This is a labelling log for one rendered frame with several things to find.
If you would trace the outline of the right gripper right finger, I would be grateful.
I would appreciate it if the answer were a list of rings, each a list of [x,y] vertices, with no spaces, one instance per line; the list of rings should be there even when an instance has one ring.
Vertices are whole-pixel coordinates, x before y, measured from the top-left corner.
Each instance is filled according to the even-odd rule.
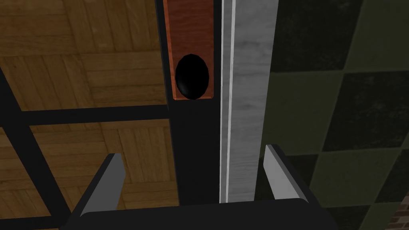
[[[308,202],[303,180],[277,145],[266,145],[263,168],[276,200],[300,198]]]

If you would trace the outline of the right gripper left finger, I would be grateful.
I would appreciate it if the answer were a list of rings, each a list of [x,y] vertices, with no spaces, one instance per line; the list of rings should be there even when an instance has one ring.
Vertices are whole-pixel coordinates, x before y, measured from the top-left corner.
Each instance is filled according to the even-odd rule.
[[[116,210],[124,179],[121,154],[108,154],[74,208],[71,218],[79,218],[88,212]]]

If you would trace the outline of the black round door knob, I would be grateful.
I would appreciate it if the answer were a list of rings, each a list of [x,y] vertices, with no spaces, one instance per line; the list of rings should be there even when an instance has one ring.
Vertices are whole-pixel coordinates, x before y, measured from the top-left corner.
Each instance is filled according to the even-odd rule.
[[[208,88],[209,79],[208,67],[200,56],[188,54],[178,62],[175,83],[185,98],[196,100],[202,97]]]

